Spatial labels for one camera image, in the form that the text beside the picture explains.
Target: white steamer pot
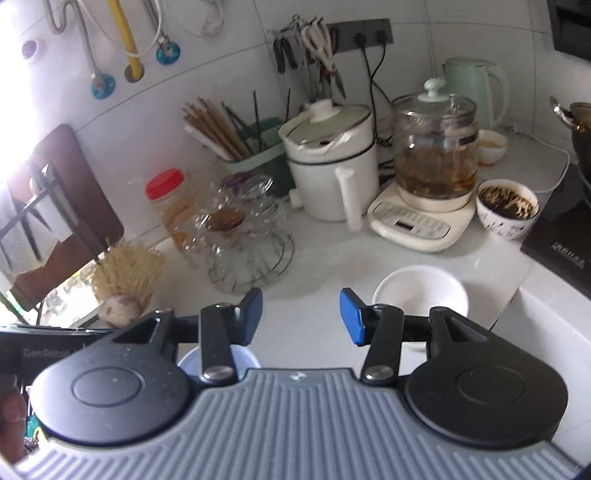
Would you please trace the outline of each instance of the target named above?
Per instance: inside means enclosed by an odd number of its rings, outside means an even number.
[[[280,128],[296,185],[291,197],[310,216],[361,229],[361,215],[379,190],[372,121],[365,105],[320,100]]]

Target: power cord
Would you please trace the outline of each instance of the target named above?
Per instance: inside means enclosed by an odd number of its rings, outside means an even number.
[[[388,102],[388,104],[391,103],[390,98],[388,97],[388,95],[386,94],[386,92],[384,91],[383,88],[380,87],[380,85],[375,81],[375,76],[378,72],[378,70],[380,69],[380,67],[382,66],[382,64],[384,63],[384,60],[386,58],[386,47],[387,47],[387,37],[386,37],[386,33],[383,30],[380,30],[377,35],[377,40],[382,44],[382,57],[380,58],[378,65],[376,66],[376,68],[372,71],[371,67],[369,66],[369,59],[367,56],[367,52],[365,51],[365,46],[367,45],[367,38],[365,37],[364,34],[362,34],[361,32],[357,33],[355,35],[355,44],[359,47],[362,55],[363,55],[363,60],[365,63],[365,70],[368,76],[368,80],[369,80],[369,98],[371,100],[371,106],[372,106],[372,111],[374,113],[374,138],[376,139],[377,143],[383,147],[391,147],[392,146],[392,135],[390,135],[388,138],[380,138],[378,136],[378,117],[376,114],[376,106],[375,106],[375,97],[374,97],[374,87],[380,92],[380,94],[384,97],[384,99]],[[386,165],[390,163],[388,162],[384,162],[381,165]]]
[[[545,190],[532,190],[532,192],[534,192],[536,195],[539,194],[544,194],[544,193],[552,193],[553,191],[555,191],[559,185],[562,183],[562,181],[564,180],[564,178],[566,177],[566,173],[569,170],[570,167],[570,160],[571,160],[571,156],[570,156],[570,152],[567,150],[564,150],[563,148],[560,147],[555,147],[554,145],[549,144],[548,142],[545,142],[544,140],[536,137],[535,135],[532,135],[530,133],[527,132],[522,132],[516,128],[510,128],[509,129],[512,133],[515,133],[517,135],[523,135],[524,137],[528,137],[531,138],[532,140],[535,140],[536,142],[538,142],[539,144],[548,147],[548,148],[552,148],[553,150],[556,150],[558,152],[562,152],[564,155],[566,155],[566,163],[564,165],[564,169],[562,170],[562,173],[560,175],[560,178],[558,179],[558,181],[549,189],[545,189]]]

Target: yellow pipe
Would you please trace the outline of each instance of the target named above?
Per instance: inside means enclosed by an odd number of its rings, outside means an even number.
[[[127,21],[127,17],[125,16],[125,12],[119,3],[119,0],[108,0],[109,7],[111,8],[111,14],[115,19],[115,24],[117,25],[117,29],[119,30],[119,34],[121,35],[121,40],[123,41],[123,45],[125,46],[125,50],[130,51],[132,53],[138,52],[138,47],[135,45],[135,39],[133,33],[131,33],[131,28],[129,27],[129,22]],[[144,68],[142,67],[139,58],[137,57],[127,57],[129,60],[129,67],[131,69],[131,77],[134,80],[139,80],[142,78],[144,74]]]

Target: cup with coffee grounds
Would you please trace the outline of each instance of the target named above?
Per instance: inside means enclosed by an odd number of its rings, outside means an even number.
[[[507,240],[525,235],[540,212],[538,197],[513,180],[488,180],[476,191],[476,211],[486,230]]]

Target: ceramic cup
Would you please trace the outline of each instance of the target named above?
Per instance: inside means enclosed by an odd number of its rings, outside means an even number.
[[[483,192],[490,187],[501,187],[511,189],[522,201],[529,204],[532,215],[525,219],[508,218],[488,208],[482,201]],[[540,203],[538,197],[525,185],[513,180],[488,180],[480,184],[476,191],[476,211],[482,225],[489,232],[493,232],[507,240],[513,240],[525,235],[525,233],[534,224],[535,219],[540,213]]]

